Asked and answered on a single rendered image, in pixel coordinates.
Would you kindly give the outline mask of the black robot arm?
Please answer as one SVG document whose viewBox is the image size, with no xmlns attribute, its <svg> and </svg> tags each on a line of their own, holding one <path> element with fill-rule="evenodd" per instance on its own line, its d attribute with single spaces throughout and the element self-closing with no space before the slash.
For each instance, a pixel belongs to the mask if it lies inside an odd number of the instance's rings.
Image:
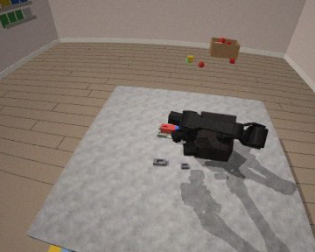
<svg viewBox="0 0 315 252">
<path fill-rule="evenodd" d="M 230 144 L 231 139 L 238 139 L 244 146 L 249 148 L 264 148 L 268 129 L 266 126 L 256 122 L 238 123 L 222 122 L 218 120 L 204 118 L 198 112 L 183 110 L 183 113 L 171 111 L 168 116 L 168 123 L 177 125 L 179 129 L 171 131 L 172 141 L 175 143 L 186 139 L 185 131 L 195 132 L 200 130 L 210 130 L 217 132 L 217 139 L 221 143 Z M 249 126 L 250 125 L 250 126 Z M 244 126 L 248 126 L 244 129 Z"/>
</svg>

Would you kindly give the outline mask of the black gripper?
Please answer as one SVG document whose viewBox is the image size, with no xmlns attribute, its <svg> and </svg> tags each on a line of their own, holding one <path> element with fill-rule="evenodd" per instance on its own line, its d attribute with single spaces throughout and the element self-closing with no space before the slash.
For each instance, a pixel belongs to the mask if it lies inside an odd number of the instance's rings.
<svg viewBox="0 0 315 252">
<path fill-rule="evenodd" d="M 197 157 L 198 150 L 196 147 L 197 135 L 199 134 L 198 131 L 195 132 L 187 132 L 185 131 L 186 139 L 184 139 L 185 143 L 183 143 L 184 147 L 184 156 L 186 157 Z"/>
</svg>

